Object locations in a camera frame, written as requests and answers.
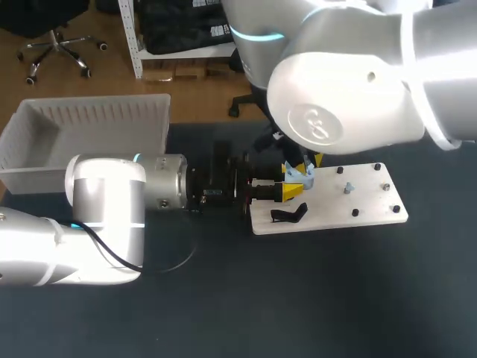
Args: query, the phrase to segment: bolt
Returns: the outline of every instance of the bolt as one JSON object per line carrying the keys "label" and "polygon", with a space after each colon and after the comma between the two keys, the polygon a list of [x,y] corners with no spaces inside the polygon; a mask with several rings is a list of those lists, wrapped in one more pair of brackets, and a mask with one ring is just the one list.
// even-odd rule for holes
{"label": "bolt", "polygon": [[376,80],[376,73],[374,72],[370,72],[367,74],[367,81],[368,82],[373,82],[374,80]]}
{"label": "bolt", "polygon": [[351,184],[351,183],[346,183],[346,186],[344,187],[344,193],[345,194],[350,194],[353,190],[355,189],[355,187]]}

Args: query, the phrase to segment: white label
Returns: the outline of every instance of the white label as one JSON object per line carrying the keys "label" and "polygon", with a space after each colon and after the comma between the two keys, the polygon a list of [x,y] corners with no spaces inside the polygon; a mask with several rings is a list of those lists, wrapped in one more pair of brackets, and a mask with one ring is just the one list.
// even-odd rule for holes
{"label": "white label", "polygon": [[212,26],[210,28],[210,33],[212,37],[228,35],[230,34],[229,25]]}
{"label": "white label", "polygon": [[220,0],[192,0],[192,7],[215,5],[219,3],[220,3]]}

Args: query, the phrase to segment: metal shelf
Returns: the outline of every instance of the metal shelf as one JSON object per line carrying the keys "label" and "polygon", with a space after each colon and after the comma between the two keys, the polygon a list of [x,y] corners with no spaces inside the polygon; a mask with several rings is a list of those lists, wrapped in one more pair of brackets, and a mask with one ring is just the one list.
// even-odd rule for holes
{"label": "metal shelf", "polygon": [[118,0],[118,3],[136,78],[142,78],[142,60],[229,57],[236,49],[234,43],[223,43],[217,46],[197,48],[173,54],[150,54],[145,48],[142,48],[136,36],[133,0]]}

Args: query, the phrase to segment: white plastic bin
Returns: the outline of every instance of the white plastic bin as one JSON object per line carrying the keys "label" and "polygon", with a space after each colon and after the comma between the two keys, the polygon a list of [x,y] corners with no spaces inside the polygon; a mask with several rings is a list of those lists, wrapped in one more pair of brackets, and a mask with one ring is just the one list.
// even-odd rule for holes
{"label": "white plastic bin", "polygon": [[77,154],[164,154],[170,95],[24,100],[0,136],[0,180],[12,194],[64,192]]}

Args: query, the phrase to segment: black cable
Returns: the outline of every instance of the black cable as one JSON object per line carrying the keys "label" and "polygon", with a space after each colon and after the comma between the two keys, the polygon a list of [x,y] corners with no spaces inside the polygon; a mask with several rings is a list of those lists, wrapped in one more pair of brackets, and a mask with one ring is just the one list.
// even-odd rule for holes
{"label": "black cable", "polygon": [[171,268],[167,268],[166,270],[151,270],[151,271],[148,271],[148,270],[144,270],[143,267],[139,267],[139,266],[136,266],[132,263],[129,263],[128,261],[122,259],[121,257],[119,257],[117,254],[115,254],[115,252],[113,250],[111,250],[108,245],[106,245],[106,243],[99,237],[99,235],[92,229],[90,228],[88,225],[86,225],[84,222],[79,222],[78,220],[61,220],[58,222],[59,224],[62,224],[62,225],[76,225],[76,226],[79,226],[81,227],[83,230],[86,231],[86,233],[92,238],[94,239],[99,245],[101,245],[101,247],[109,254],[111,255],[111,257],[113,259],[115,259],[116,261],[118,261],[119,263],[121,263],[124,267],[127,267],[128,269],[131,269],[133,271],[136,271],[136,272],[141,272],[141,273],[146,273],[146,274],[165,274],[167,272],[171,272],[175,269],[178,269],[179,267],[185,265],[191,258],[192,256],[194,256],[194,253],[197,249],[197,245],[194,245],[194,248],[192,249],[190,255],[187,256],[187,258],[182,261],[181,263],[179,263],[178,265],[176,266],[173,266]]}

